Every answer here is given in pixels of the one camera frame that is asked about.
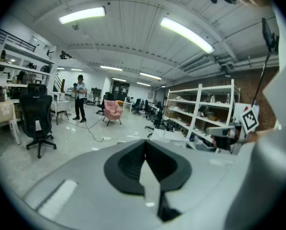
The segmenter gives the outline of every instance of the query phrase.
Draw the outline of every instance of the brick wall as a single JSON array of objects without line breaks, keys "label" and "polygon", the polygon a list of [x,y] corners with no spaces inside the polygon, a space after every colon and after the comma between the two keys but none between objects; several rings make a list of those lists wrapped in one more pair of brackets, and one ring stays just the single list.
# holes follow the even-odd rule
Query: brick wall
[{"label": "brick wall", "polygon": [[[252,100],[254,98],[260,75],[262,69],[256,70],[248,70],[241,71],[237,73],[232,73],[231,78],[235,80],[235,85],[237,88],[241,88],[241,103],[252,104]],[[266,68],[265,75],[262,80],[262,85],[257,95],[257,105],[260,106],[259,110],[259,126],[256,130],[265,130],[269,128],[273,128],[275,125],[275,115],[264,97],[262,90],[266,87],[266,85],[270,82],[270,80],[276,75],[278,72],[278,67]],[[197,81],[187,82],[179,85],[175,85],[166,89],[166,96],[168,93],[168,89],[170,90],[182,90],[182,89],[191,89],[197,88],[198,84],[202,83],[203,87],[208,86],[216,86],[216,85],[229,85],[230,78],[226,78],[224,76],[212,77],[201,79]]]}]

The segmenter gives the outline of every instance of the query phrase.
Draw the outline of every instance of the person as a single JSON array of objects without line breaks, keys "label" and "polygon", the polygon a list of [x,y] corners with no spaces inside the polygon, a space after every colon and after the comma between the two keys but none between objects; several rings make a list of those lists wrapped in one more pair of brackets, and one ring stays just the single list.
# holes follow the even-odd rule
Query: person
[{"label": "person", "polygon": [[[272,6],[273,11],[275,13],[277,25],[279,28],[279,71],[281,72],[284,67],[286,67],[286,20],[279,10],[279,8],[272,2],[272,0],[232,0],[232,1],[240,1],[241,3],[248,5],[248,6],[255,6],[255,7],[265,7],[265,6]],[[275,124],[275,128],[279,127],[278,121]],[[268,129],[263,131],[257,132],[250,132],[245,143],[247,142],[257,142],[258,139],[270,132],[273,132],[274,129]],[[240,132],[236,132],[235,139],[239,139]]]},{"label": "person", "polygon": [[74,93],[76,93],[75,94],[76,117],[73,118],[73,120],[79,120],[80,119],[80,116],[79,116],[79,109],[80,109],[80,113],[81,113],[81,117],[82,117],[80,123],[86,122],[84,108],[83,108],[84,98],[85,98],[85,94],[86,94],[86,86],[85,86],[85,83],[83,82],[83,75],[78,76],[78,83],[76,86],[74,86],[74,89],[72,91]]}]

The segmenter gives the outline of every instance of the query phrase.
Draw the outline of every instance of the pink armchair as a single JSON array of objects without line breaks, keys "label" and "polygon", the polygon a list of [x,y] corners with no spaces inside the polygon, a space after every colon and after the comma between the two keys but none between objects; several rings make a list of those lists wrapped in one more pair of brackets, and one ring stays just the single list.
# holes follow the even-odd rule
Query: pink armchair
[{"label": "pink armchair", "polygon": [[104,111],[105,117],[103,121],[105,120],[106,117],[109,119],[107,126],[109,125],[111,120],[116,120],[116,119],[118,119],[119,123],[122,124],[120,122],[120,116],[122,115],[123,110],[119,107],[118,102],[104,100],[104,106],[105,106],[105,111]]}]

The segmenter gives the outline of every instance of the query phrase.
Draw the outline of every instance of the ceiling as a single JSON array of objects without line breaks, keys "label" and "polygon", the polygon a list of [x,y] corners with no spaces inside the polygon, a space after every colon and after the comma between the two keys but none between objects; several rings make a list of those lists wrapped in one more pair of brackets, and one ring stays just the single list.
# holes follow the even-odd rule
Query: ceiling
[{"label": "ceiling", "polygon": [[[83,9],[104,6],[104,17],[61,24],[59,17]],[[223,0],[17,0],[10,13],[78,61],[112,77],[145,82],[153,87],[193,80],[221,72],[218,59],[240,62],[262,57],[267,49],[262,37],[262,17],[278,35],[272,8],[231,5]],[[188,74],[181,68],[204,55],[198,46],[160,26],[168,17],[194,31],[212,44],[216,61]],[[159,76],[154,80],[140,72]]]}]

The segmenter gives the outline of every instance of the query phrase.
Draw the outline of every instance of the gray floor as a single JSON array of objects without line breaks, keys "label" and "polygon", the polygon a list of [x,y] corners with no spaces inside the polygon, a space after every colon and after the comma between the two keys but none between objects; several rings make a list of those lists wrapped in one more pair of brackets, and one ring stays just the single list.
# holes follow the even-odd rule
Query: gray floor
[{"label": "gray floor", "polygon": [[[128,137],[135,136],[136,132],[140,138],[147,138],[151,130],[145,129],[145,126],[153,126],[152,122],[146,120],[143,115],[133,115],[129,111],[125,111],[121,117],[122,125],[119,121],[111,121],[107,127],[108,120],[105,119],[103,122],[104,116],[96,114],[99,108],[87,105],[85,107],[86,124],[88,128],[92,127],[90,132],[93,133],[95,139],[101,141],[102,137],[111,138],[99,143],[88,132],[85,123],[72,120],[75,117],[74,102],[71,106],[70,113],[72,115],[69,116],[68,122],[66,115],[60,115],[61,120],[58,125],[56,125],[55,117],[52,118],[52,135],[54,136],[52,142],[57,145],[57,149],[42,145],[41,159],[37,158],[37,145],[26,150],[26,144],[30,143],[32,139],[27,137],[21,128],[20,145],[15,143],[7,127],[0,128],[0,179],[4,180],[18,196],[23,197],[37,181],[72,158],[86,152],[97,152],[99,149],[115,145],[118,142],[136,139]],[[157,202],[159,183],[146,163],[142,167],[140,182],[144,186],[148,185],[145,188],[146,202]]]}]

